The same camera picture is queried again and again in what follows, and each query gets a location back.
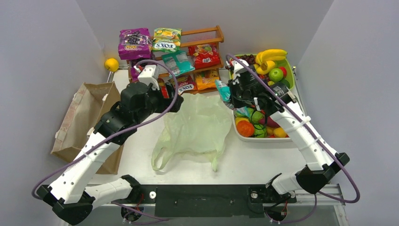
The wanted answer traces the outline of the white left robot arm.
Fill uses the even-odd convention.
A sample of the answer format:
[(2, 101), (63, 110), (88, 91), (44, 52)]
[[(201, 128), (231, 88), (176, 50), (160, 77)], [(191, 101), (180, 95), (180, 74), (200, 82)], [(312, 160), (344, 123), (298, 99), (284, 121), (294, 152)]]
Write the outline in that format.
[(88, 183), (106, 159), (124, 145), (137, 129), (150, 123), (149, 116), (179, 111), (184, 98), (167, 85), (169, 97), (154, 84), (130, 83), (108, 112), (102, 115), (85, 146), (58, 179), (37, 188), (38, 197), (63, 221), (74, 226), (95, 208), (117, 200), (136, 202), (140, 183), (130, 175), (99, 186)]

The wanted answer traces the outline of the teal Fox's mint candy bag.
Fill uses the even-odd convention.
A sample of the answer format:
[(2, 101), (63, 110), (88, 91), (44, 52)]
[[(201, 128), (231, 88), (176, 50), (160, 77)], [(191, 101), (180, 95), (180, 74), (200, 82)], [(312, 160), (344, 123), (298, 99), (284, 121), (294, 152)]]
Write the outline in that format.
[(219, 92), (219, 96), (223, 103), (231, 110), (239, 114), (239, 117), (245, 116), (249, 117), (249, 112), (247, 107), (236, 108), (232, 102), (232, 96), (230, 92), (230, 88), (221, 80), (215, 80), (216, 88)]

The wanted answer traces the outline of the pale green plastic grocery bag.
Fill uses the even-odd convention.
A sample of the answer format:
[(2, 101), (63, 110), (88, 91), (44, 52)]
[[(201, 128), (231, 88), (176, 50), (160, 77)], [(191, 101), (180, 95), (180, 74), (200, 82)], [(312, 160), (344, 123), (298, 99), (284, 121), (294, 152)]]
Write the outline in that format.
[(152, 152), (152, 169), (161, 171), (175, 155), (189, 154), (207, 158), (216, 172), (232, 126), (231, 111), (219, 96), (182, 96), (180, 110), (163, 116), (164, 129)]

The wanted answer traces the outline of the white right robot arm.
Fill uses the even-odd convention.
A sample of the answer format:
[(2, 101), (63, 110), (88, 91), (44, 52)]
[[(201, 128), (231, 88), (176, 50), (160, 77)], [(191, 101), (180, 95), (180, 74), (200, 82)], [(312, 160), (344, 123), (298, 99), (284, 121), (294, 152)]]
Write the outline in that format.
[(267, 86), (265, 81), (260, 82), (253, 73), (242, 69), (227, 86), (231, 94), (228, 103), (235, 108), (254, 106), (257, 111), (264, 111), (282, 127), (305, 159), (302, 170), (280, 173), (267, 183), (266, 196), (270, 201), (278, 202), (285, 194), (299, 189), (316, 194), (339, 171), (346, 172), (348, 154), (339, 153), (327, 144), (284, 83)]

